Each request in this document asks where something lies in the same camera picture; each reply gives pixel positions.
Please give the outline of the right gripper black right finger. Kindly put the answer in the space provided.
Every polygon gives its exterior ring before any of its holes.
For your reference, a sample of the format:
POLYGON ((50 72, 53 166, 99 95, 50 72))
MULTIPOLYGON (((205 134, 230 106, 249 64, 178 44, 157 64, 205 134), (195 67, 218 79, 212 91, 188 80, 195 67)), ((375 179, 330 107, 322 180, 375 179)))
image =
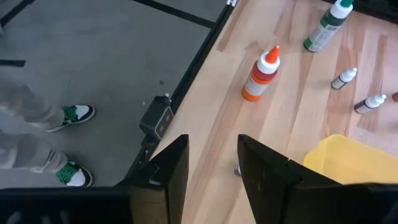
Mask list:
POLYGON ((246 134, 241 177, 256 223, 397 223, 397 184, 340 184, 246 134))

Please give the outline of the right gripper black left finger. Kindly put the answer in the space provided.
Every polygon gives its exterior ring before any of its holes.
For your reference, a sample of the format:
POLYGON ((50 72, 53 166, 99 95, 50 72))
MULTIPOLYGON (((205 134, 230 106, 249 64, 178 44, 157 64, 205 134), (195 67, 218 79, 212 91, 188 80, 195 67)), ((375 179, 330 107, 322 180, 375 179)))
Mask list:
POLYGON ((188 167, 182 134, 114 187, 4 189, 1 223, 180 223, 188 167))

